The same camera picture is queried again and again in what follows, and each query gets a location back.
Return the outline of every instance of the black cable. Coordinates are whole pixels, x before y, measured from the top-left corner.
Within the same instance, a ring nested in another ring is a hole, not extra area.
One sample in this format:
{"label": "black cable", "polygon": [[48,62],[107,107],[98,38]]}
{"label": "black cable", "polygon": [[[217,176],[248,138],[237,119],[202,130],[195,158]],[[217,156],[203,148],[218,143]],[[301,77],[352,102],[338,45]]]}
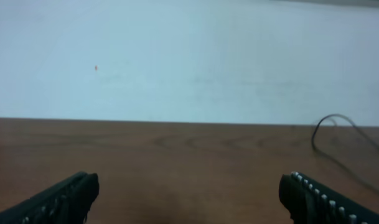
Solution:
{"label": "black cable", "polygon": [[312,145],[312,149],[326,157],[327,159],[331,160],[332,162],[334,162],[336,165],[338,165],[341,169],[343,169],[344,171],[346,171],[346,173],[348,173],[349,176],[351,176],[353,179],[355,179],[358,183],[362,184],[364,187],[366,187],[367,189],[371,190],[372,192],[374,192],[375,194],[379,195],[379,189],[375,188],[372,184],[368,183],[366,180],[363,180],[360,176],[358,176],[355,172],[351,171],[347,166],[345,166],[344,164],[342,164],[340,161],[338,161],[337,159],[335,159],[334,157],[330,156],[329,154],[325,153],[324,151],[321,151],[316,145],[315,145],[315,136],[316,136],[316,133],[318,132],[319,130],[319,127],[321,126],[321,123],[326,120],[327,118],[331,118],[331,117],[339,117],[339,118],[342,118],[346,121],[348,121],[352,127],[362,136],[364,137],[375,149],[377,149],[379,151],[379,144],[377,144],[375,141],[373,141],[367,134],[365,134],[360,128],[357,127],[357,125],[348,117],[342,115],[342,114],[330,114],[330,115],[327,115],[326,117],[322,118],[319,123],[317,124],[317,126],[315,127],[315,130],[314,130],[314,133],[312,134],[312,137],[311,137],[311,145]]}

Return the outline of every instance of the wood grain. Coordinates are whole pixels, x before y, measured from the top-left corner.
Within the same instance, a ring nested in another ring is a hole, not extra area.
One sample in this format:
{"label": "wood grain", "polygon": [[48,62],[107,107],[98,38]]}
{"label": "wood grain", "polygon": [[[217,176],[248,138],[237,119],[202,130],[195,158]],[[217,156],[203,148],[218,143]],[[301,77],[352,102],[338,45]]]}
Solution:
{"label": "wood grain", "polygon": [[[84,170],[100,176],[89,223],[291,223],[278,185],[298,170],[379,213],[379,196],[313,153],[311,128],[0,119],[0,211]],[[354,130],[322,128],[317,143],[379,188],[379,153]]]}

